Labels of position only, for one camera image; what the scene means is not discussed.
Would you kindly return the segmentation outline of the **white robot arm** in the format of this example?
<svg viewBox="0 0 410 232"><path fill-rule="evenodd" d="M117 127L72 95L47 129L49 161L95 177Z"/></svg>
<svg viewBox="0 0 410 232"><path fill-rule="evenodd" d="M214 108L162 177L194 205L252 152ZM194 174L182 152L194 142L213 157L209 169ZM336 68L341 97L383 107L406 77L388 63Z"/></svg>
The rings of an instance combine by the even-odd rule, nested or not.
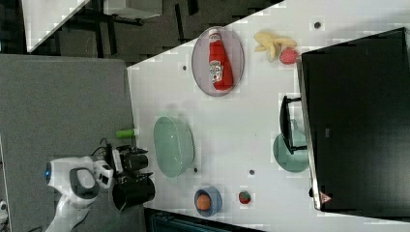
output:
<svg viewBox="0 0 410 232"><path fill-rule="evenodd" d="M54 159L46 164L46 184L61 197L45 232L72 232L86 219L103 189L112 192L119 211L154 199L154 183L141 171L148 166L146 150L109 144L99 149L101 154Z"/></svg>

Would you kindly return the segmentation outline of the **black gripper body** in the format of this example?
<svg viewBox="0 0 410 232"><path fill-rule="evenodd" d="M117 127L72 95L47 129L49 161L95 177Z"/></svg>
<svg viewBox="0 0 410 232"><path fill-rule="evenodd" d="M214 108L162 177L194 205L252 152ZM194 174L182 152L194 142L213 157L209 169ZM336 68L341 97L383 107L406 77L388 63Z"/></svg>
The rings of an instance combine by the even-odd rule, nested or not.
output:
<svg viewBox="0 0 410 232"><path fill-rule="evenodd" d="M148 166L147 151L124 145L112 150L115 185L112 190L113 202L119 211L142 205L155 198L156 189L150 176L143 173Z"/></svg>

